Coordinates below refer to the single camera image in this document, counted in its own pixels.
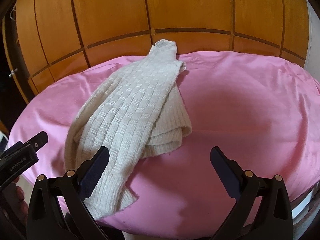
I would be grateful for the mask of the person's left hand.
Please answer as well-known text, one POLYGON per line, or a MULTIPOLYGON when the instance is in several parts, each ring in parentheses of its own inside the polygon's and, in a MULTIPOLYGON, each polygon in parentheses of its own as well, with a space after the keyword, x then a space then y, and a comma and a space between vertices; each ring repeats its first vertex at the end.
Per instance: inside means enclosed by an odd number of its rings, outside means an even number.
POLYGON ((1 191, 1 207, 5 216, 11 222, 22 224, 24 227, 28 219, 28 204, 25 202, 23 189, 17 185, 20 178, 14 179, 5 189, 1 191))

